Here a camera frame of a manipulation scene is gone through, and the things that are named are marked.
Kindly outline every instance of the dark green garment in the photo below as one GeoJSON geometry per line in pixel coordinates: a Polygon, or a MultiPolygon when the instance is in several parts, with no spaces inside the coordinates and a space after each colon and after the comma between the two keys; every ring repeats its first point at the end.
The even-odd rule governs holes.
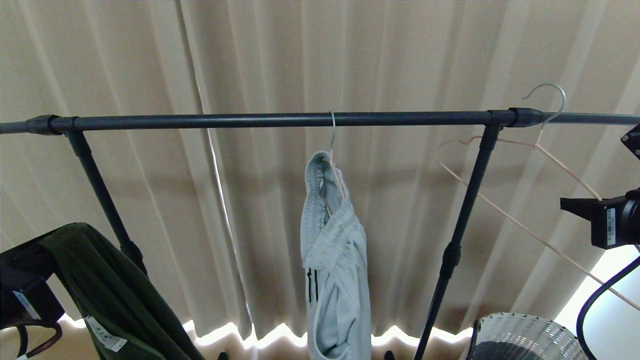
{"type": "Polygon", "coordinates": [[[136,265],[88,224],[69,224],[40,241],[82,316],[127,340],[114,352],[95,337],[101,359],[201,359],[169,305],[136,265]]]}

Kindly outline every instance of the hanging clothing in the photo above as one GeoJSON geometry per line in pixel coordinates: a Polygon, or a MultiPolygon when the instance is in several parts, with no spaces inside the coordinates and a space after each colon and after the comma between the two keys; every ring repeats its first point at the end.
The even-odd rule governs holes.
{"type": "Polygon", "coordinates": [[[204,360],[140,269],[97,230],[69,224],[40,240],[101,359],[204,360]]]}
{"type": "Polygon", "coordinates": [[[354,214],[342,172],[336,169],[335,179],[324,159],[329,160],[328,152],[315,153],[305,173],[307,199],[300,248],[307,283],[308,351],[312,360],[370,359],[367,238],[354,214]]]}

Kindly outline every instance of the black metal rod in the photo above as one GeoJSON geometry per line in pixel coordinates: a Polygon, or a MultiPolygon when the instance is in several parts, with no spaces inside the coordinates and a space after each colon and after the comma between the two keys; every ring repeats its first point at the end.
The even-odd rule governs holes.
{"type": "Polygon", "coordinates": [[[442,255],[440,277],[438,278],[438,283],[436,284],[433,298],[431,299],[427,323],[424,326],[424,331],[420,337],[418,348],[415,351],[414,360],[421,360],[424,355],[424,350],[427,347],[429,335],[431,335],[431,330],[436,322],[436,317],[438,316],[442,299],[444,298],[445,291],[447,290],[449,279],[453,274],[454,268],[460,262],[460,243],[462,242],[462,237],[465,234],[465,229],[467,228],[471,210],[474,207],[478,191],[480,190],[480,184],[482,183],[484,172],[486,171],[487,164],[489,164],[491,153],[495,147],[496,141],[498,140],[498,134],[501,129],[501,125],[487,125],[484,129],[483,137],[480,141],[480,151],[478,152],[476,164],[474,165],[473,172],[471,173],[467,192],[462,202],[462,207],[460,208],[456,228],[453,231],[451,242],[447,245],[447,248],[442,255]]]}
{"type": "Polygon", "coordinates": [[[113,200],[111,199],[109,190],[107,189],[107,186],[104,184],[104,180],[100,175],[100,170],[98,170],[98,166],[93,160],[93,156],[91,155],[91,147],[86,141],[84,134],[82,133],[82,131],[67,131],[66,136],[69,139],[71,147],[73,147],[77,157],[80,159],[82,167],[84,168],[84,172],[89,178],[89,182],[93,187],[93,191],[98,197],[100,205],[104,210],[104,214],[107,216],[109,224],[111,224],[118,242],[120,242],[120,250],[129,259],[131,259],[146,275],[147,269],[142,262],[142,253],[140,252],[140,249],[136,246],[136,244],[131,241],[131,239],[129,238],[129,234],[127,234],[127,230],[122,223],[122,219],[118,214],[118,210],[116,209],[115,204],[113,204],[113,200]]]}
{"type": "MultiPolygon", "coordinates": [[[[554,113],[533,109],[499,111],[440,111],[395,113],[335,113],[337,126],[412,126],[412,125],[487,125],[495,123],[495,114],[501,112],[504,126],[530,126],[539,124],[554,113]],[[522,113],[529,110],[528,119],[521,123],[522,113]]],[[[636,125],[640,115],[613,115],[593,113],[562,113],[555,124],[609,124],[636,125]]],[[[0,123],[0,134],[38,133],[62,134],[67,131],[124,130],[124,129],[187,129],[222,127],[300,127],[331,126],[329,113],[276,113],[276,114],[206,114],[206,115],[145,115],[113,117],[36,117],[25,122],[0,123]]]]}

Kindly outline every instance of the barcode sticker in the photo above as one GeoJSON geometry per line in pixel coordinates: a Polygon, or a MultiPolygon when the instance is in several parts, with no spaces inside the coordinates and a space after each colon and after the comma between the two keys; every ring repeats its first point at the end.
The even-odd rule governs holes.
{"type": "Polygon", "coordinates": [[[109,350],[118,352],[127,343],[126,339],[111,335],[93,316],[87,316],[84,321],[91,327],[98,341],[109,350]]]}
{"type": "Polygon", "coordinates": [[[13,294],[18,299],[18,301],[22,304],[22,306],[24,306],[24,309],[26,309],[26,311],[29,313],[29,315],[31,315],[32,319],[34,319],[34,320],[41,320],[42,319],[40,317],[40,314],[38,314],[38,311],[36,311],[36,309],[33,307],[33,305],[31,305],[31,303],[29,302],[29,299],[27,299],[27,297],[24,296],[23,293],[14,290],[13,294]]]}
{"type": "Polygon", "coordinates": [[[607,246],[616,244],[616,208],[607,209],[607,246]]]}

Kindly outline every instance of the hanger hook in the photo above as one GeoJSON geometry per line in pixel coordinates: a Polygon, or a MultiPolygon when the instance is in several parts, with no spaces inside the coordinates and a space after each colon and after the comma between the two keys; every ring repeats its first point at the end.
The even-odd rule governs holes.
{"type": "Polygon", "coordinates": [[[331,153],[333,154],[333,141],[335,140],[335,115],[331,111],[331,119],[333,120],[333,134],[331,135],[331,153]]]}
{"type": "Polygon", "coordinates": [[[544,84],[540,84],[540,85],[534,87],[533,90],[531,90],[527,96],[522,98],[522,100],[528,99],[538,88],[541,88],[543,86],[553,86],[554,88],[558,89],[558,91],[560,91],[560,94],[562,94],[562,105],[560,105],[560,109],[555,114],[551,115],[547,120],[545,120],[542,123],[542,128],[545,127],[545,124],[547,122],[550,122],[551,120],[553,120],[556,117],[558,117],[558,115],[562,114],[562,112],[564,111],[564,104],[566,102],[566,93],[564,92],[564,90],[560,86],[558,86],[556,84],[552,84],[552,83],[544,83],[544,84]]]}

